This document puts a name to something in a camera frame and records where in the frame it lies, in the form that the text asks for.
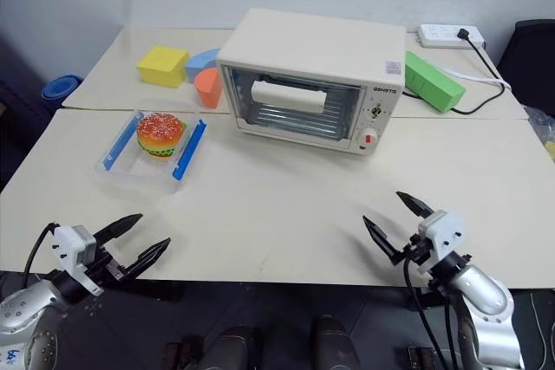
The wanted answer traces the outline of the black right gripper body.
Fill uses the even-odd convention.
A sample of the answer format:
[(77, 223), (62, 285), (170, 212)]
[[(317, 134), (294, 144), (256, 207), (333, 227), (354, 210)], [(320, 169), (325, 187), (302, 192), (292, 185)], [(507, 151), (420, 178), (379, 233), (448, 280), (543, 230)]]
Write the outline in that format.
[(409, 238), (401, 252), (401, 260), (409, 260), (418, 266), (422, 266), (430, 257), (434, 248), (432, 240), (421, 234), (414, 234)]

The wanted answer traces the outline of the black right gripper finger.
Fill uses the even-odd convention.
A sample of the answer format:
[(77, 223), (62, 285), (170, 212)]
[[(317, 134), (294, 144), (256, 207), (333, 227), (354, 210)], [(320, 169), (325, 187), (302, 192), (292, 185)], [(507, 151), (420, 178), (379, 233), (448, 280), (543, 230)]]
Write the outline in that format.
[(366, 216), (362, 217), (371, 239), (382, 250), (393, 265), (397, 265), (407, 258), (407, 253), (396, 249), (389, 241), (383, 230)]
[(406, 192), (397, 191), (395, 194), (417, 217), (428, 218), (434, 213), (434, 209), (429, 207), (426, 203), (424, 203), (420, 199)]

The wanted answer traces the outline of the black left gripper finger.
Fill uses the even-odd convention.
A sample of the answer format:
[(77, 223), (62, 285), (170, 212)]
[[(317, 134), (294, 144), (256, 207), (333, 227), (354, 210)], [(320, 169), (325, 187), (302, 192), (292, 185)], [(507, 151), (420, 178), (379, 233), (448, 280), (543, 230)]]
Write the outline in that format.
[(140, 276), (143, 272), (145, 272), (158, 261), (158, 259), (166, 251), (170, 243), (171, 238), (168, 237), (147, 248), (145, 251), (138, 255), (137, 260), (133, 264), (124, 269), (124, 277), (136, 278)]
[(142, 219), (141, 213), (127, 215), (105, 226), (94, 234), (96, 248), (103, 247), (107, 242), (116, 239), (131, 230)]

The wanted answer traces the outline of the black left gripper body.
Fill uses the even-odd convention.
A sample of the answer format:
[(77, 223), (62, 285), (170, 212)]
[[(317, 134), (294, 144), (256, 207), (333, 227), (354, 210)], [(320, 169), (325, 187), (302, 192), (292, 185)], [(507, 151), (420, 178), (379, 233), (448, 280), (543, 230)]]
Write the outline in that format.
[(102, 289), (127, 280), (125, 268), (103, 246), (96, 247), (94, 260), (86, 268), (86, 276)]

